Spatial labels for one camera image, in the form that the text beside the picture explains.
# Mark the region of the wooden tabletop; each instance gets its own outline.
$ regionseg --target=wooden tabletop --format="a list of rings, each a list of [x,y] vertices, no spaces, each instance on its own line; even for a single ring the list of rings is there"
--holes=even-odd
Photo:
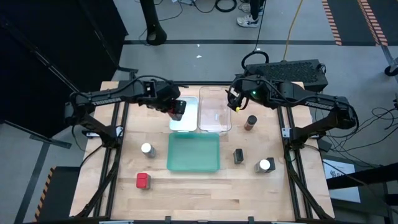
[[[101,89],[117,85],[117,82],[103,82]],[[200,86],[191,86],[180,91],[182,96],[198,97],[199,89]],[[113,107],[97,107],[95,118],[110,124]],[[296,126],[312,122],[308,107],[296,106],[292,110]],[[123,104],[119,111],[120,124]],[[252,114],[257,116],[257,123],[251,131],[245,131],[243,125]],[[288,127],[285,109],[284,119]],[[164,220],[170,215],[172,220],[243,221],[254,216],[256,221],[294,221],[276,110],[249,102],[244,111],[232,112],[233,127],[220,137],[221,169],[215,173],[176,173],[166,169],[169,121],[167,114],[145,106],[129,106],[112,219]],[[155,158],[149,159],[141,152],[141,144],[145,142],[156,149]],[[88,140],[85,156],[100,144],[100,139]],[[312,139],[307,144],[317,146]],[[237,148],[244,153],[240,165],[235,165],[233,159]],[[97,152],[81,169],[70,215],[80,212],[97,190],[104,152],[104,149]],[[308,147],[301,150],[301,155],[309,191],[327,214],[334,217],[319,152]],[[254,173],[255,163],[267,157],[275,159],[276,170]],[[136,188],[138,172],[151,175],[150,190]],[[298,188],[297,195],[300,213],[305,217]],[[103,200],[101,214],[105,213],[106,201]]]

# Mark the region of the yellow cable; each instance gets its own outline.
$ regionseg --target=yellow cable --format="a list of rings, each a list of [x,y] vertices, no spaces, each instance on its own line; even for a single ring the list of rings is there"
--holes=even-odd
[[[289,34],[287,35],[287,40],[286,40],[284,60],[285,60],[286,53],[287,53],[287,47],[289,46],[290,33],[292,32],[292,29],[293,29],[293,26],[294,26],[294,22],[296,21],[297,15],[299,14],[299,11],[300,11],[301,5],[303,4],[303,1],[304,0],[300,1],[300,4],[298,5],[297,11],[296,11],[296,15],[294,15],[292,25],[290,25]]]

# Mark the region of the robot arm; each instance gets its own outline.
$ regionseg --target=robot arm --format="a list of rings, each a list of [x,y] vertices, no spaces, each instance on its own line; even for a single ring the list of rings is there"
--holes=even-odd
[[[241,108],[244,98],[246,103]],[[330,111],[327,117],[306,127],[286,130],[292,148],[303,148],[310,136],[325,135],[326,131],[333,128],[358,127],[355,110],[345,97],[318,94],[291,82],[268,81],[260,75],[237,76],[228,91],[228,106],[235,111],[244,110],[247,100],[272,109],[278,106],[303,105]]]
[[[122,87],[90,93],[72,93],[65,107],[65,122],[69,125],[82,125],[98,134],[104,147],[116,147],[118,144],[116,128],[105,126],[90,116],[96,106],[126,102],[146,105],[162,113],[168,113],[174,120],[181,120],[186,102],[176,100],[180,90],[173,81],[141,81],[138,77]]]

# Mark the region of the teal plastic container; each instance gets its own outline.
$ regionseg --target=teal plastic container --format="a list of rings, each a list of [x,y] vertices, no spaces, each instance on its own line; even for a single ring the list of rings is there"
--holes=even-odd
[[[218,171],[220,169],[220,137],[218,134],[170,134],[167,169],[194,172]]]

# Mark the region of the sneaker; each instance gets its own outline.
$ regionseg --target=sneaker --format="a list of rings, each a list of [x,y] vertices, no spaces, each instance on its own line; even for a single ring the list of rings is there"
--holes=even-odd
[[[238,17],[236,19],[236,22],[238,22],[238,25],[241,27],[252,27],[256,28],[259,26],[259,18],[254,20],[251,15],[245,15],[244,17]]]
[[[242,11],[245,13],[250,13],[250,4],[242,4]],[[259,16],[262,16],[264,13],[264,6],[260,7]]]

